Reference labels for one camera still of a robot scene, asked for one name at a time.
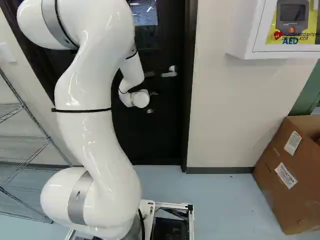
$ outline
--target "white label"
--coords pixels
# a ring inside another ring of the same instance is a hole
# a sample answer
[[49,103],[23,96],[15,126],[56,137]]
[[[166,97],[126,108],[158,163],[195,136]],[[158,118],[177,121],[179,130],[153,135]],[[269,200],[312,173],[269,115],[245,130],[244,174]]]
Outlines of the white label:
[[293,131],[291,136],[289,137],[288,142],[284,146],[284,150],[286,150],[291,156],[293,156],[301,142],[302,137],[296,131]]
[[297,179],[291,175],[286,166],[281,162],[280,165],[275,169],[276,174],[278,174],[279,178],[282,182],[287,186],[290,190],[294,185],[298,183]]

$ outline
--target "light switch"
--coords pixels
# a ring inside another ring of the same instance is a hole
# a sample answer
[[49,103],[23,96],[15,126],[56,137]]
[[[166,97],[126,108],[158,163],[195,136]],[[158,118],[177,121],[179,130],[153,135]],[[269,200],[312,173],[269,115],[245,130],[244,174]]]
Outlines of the light switch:
[[17,60],[6,42],[0,43],[0,62],[16,63]]

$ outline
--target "black cable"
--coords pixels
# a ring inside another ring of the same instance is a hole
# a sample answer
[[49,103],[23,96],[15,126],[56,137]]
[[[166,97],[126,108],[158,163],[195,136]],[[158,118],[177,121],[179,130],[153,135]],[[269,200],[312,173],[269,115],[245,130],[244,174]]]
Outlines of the black cable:
[[139,213],[140,223],[141,223],[141,240],[146,240],[144,217],[142,216],[140,209],[138,209],[138,213]]
[[99,112],[107,112],[107,111],[111,111],[111,107],[103,108],[103,109],[91,109],[91,110],[59,110],[59,109],[51,108],[51,112],[53,113],[67,113],[67,114],[99,113]]
[[126,94],[126,93],[128,92],[128,91],[122,92],[122,91],[120,90],[120,88],[118,88],[118,90],[119,90],[119,92],[122,93],[122,94]]
[[125,60],[128,60],[128,59],[131,59],[131,58],[133,58],[135,55],[137,55],[137,53],[138,53],[138,51],[135,51],[135,53],[133,54],[133,55],[131,55],[131,56],[128,56]]

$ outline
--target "aed cabinet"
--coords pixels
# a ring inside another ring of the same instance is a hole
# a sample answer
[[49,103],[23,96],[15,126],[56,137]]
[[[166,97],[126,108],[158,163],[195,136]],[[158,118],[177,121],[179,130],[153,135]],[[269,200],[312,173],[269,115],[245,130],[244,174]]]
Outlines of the aed cabinet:
[[235,0],[227,53],[240,59],[320,58],[319,0]]

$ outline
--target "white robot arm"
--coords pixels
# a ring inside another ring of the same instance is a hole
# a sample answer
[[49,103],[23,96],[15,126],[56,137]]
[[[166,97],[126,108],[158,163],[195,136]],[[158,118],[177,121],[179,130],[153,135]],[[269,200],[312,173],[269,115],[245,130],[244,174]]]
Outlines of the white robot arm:
[[125,0],[25,0],[17,20],[41,47],[78,48],[54,99],[64,141],[84,167],[56,173],[42,190],[41,206],[62,225],[104,240],[122,239],[137,217],[141,186],[113,128],[111,85],[119,68],[124,104],[132,107],[137,100],[143,108],[149,102],[148,92],[127,92],[144,80],[131,9]]

